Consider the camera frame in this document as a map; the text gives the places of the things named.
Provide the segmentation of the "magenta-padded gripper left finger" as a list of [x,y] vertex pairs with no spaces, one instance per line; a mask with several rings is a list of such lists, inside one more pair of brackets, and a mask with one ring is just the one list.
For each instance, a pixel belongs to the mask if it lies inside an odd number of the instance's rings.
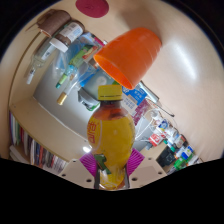
[[83,155],[80,159],[72,159],[59,176],[84,188],[99,188],[98,164],[91,153]]

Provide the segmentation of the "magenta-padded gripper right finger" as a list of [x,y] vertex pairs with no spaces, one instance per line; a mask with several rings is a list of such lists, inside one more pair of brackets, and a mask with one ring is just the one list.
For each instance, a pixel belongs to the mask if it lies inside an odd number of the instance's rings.
[[140,188],[166,176],[166,172],[152,157],[132,150],[126,164],[125,184],[128,189]]

